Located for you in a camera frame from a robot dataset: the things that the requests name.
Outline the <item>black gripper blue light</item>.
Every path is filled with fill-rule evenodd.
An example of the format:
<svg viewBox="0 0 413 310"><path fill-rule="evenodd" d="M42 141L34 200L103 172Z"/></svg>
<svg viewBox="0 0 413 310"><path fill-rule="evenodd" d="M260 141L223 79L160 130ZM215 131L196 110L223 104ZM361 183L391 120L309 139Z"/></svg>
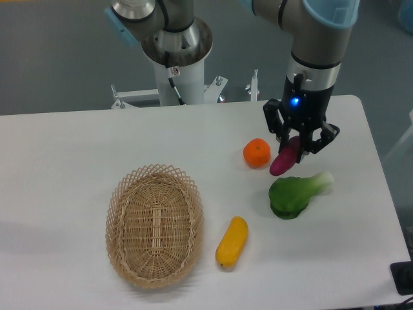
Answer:
<svg viewBox="0 0 413 310"><path fill-rule="evenodd" d="M326 111L332 87L325 90L294 90L293 82L285 79L283 97L280 100L270 99L263 105L263 112L268 131L276 135L280 144L288 141L288 126L297 131L315 131L321 128L320 138L312 139L313 132L300 134L297 162L301 163L306 155L317 154L335 140L340 128L326 122Z"/></svg>

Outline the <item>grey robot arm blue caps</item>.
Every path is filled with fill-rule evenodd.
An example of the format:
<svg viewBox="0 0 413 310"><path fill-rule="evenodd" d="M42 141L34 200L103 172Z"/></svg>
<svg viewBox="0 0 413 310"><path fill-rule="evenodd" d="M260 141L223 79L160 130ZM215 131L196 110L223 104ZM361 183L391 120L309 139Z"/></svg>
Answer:
<svg viewBox="0 0 413 310"><path fill-rule="evenodd" d="M296 161L324 149L339 134L326 110L358 18L357 1L246 1L255 15L290 33L293 45L281 99L263 107L280 149L299 134ZM208 25L192 1L112 1L105 15L128 45L152 62L163 106L207 102L204 61L212 49Z"/></svg>

